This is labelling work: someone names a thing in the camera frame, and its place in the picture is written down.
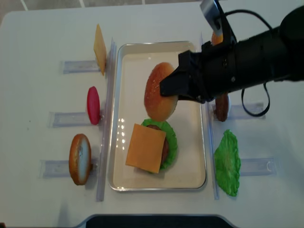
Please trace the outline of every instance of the tomato slice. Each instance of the tomato slice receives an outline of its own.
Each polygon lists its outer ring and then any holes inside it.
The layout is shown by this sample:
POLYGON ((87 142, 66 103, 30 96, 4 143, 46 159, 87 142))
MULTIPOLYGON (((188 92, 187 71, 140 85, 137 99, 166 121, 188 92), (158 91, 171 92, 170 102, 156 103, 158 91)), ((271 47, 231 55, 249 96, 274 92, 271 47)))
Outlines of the tomato slice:
POLYGON ((100 121, 100 103, 99 95, 95 86, 89 88, 86 105, 91 124, 97 125, 100 121))

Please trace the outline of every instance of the plastic food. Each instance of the plastic food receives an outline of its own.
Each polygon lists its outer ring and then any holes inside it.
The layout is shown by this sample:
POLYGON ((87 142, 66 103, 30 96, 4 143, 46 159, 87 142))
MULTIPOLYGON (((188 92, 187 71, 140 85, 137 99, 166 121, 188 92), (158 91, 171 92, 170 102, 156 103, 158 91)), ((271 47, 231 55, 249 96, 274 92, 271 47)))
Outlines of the plastic food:
POLYGON ((227 120, 229 112, 229 97, 228 93, 221 95, 215 99, 215 114, 219 121, 224 122, 227 120))
POLYGON ((68 166, 74 183, 84 185, 91 170, 91 146, 84 134, 77 134, 73 138, 68 166))
POLYGON ((159 173, 166 132, 134 124, 125 164, 159 173))
POLYGON ((97 125, 100 121, 100 103, 99 95, 95 86, 89 88, 86 105, 91 124, 97 125))
POLYGON ((212 33, 212 37, 211 37, 211 43, 212 45, 217 45, 220 44, 221 42, 223 42, 224 40, 224 36, 223 34, 221 34, 220 36, 215 35, 215 33, 212 33))
POLYGON ((105 48, 104 37, 101 32, 99 24, 97 24, 96 32, 95 32, 94 52, 100 67, 100 71, 103 75, 105 75, 106 48, 105 48))
POLYGON ((143 121, 142 125, 143 126, 156 125, 162 131, 166 132, 166 138, 169 143, 169 153, 168 153, 167 159, 161 165, 160 170, 164 170, 164 169, 168 168, 174 162, 176 155, 177 155, 177 148, 178 148, 176 134, 175 134, 173 128, 170 126, 170 124, 168 124, 167 121, 157 122, 152 119, 145 119, 143 121))
POLYGON ((170 63, 160 63, 152 70, 144 92, 144 106, 150 118, 167 120, 174 112, 178 96, 161 96, 160 82, 174 71, 170 63))
POLYGON ((236 196, 239 188, 241 160, 237 143, 236 136, 230 130, 226 130, 214 153, 218 185, 230 196, 236 196))
MULTIPOLYGON (((155 130, 161 130, 158 126, 156 125, 148 125, 147 127, 153 128, 155 130)), ((165 160, 167 159, 169 153, 169 143, 167 138, 165 138, 165 141, 163 142, 163 148, 162 148, 162 156, 161 156, 161 164, 163 164, 165 162, 165 160)))

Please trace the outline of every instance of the top bun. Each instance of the top bun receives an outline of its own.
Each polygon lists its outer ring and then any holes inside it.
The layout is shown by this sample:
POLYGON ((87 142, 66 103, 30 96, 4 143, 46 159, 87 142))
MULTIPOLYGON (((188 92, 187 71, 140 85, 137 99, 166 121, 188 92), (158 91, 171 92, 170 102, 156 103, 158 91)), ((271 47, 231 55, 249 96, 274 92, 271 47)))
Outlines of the top bun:
POLYGON ((165 121, 174 112, 178 96, 161 96, 160 82, 170 75, 174 68, 170 63, 160 63, 151 72, 144 93, 144 106, 148 116, 155 121, 165 121))

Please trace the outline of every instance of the white tray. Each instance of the white tray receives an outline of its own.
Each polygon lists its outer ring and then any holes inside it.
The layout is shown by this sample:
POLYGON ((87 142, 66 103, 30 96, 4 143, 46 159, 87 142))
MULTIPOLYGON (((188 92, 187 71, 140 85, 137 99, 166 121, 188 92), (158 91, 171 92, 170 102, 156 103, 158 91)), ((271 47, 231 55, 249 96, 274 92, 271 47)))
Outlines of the white tray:
POLYGON ((194 51, 189 42, 124 45, 119 49, 109 161, 109 183, 117 191, 197 189, 206 180, 202 112, 198 103, 179 101, 168 123, 178 141, 175 163, 159 174, 125 165, 135 123, 148 118, 144 91, 152 69, 160 62, 178 66, 178 54, 194 51))

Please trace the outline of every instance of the green lettuce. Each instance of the green lettuce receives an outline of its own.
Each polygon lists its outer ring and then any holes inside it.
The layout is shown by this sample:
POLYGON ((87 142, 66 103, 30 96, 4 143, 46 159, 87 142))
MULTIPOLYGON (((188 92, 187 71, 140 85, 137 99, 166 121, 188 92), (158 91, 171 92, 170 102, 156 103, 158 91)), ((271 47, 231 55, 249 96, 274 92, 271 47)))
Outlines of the green lettuce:
POLYGON ((236 196, 239 188, 241 160, 237 143, 236 136, 230 130, 226 130, 214 153, 218 185, 230 196, 236 196))
POLYGON ((167 121, 157 122, 152 119, 145 119, 142 125, 143 126, 156 125, 162 131, 166 132, 166 138, 169 143, 169 152, 167 159, 161 165, 160 170, 164 170, 168 168, 170 165, 172 165, 177 155, 177 139, 173 128, 170 126, 170 124, 168 124, 167 121))

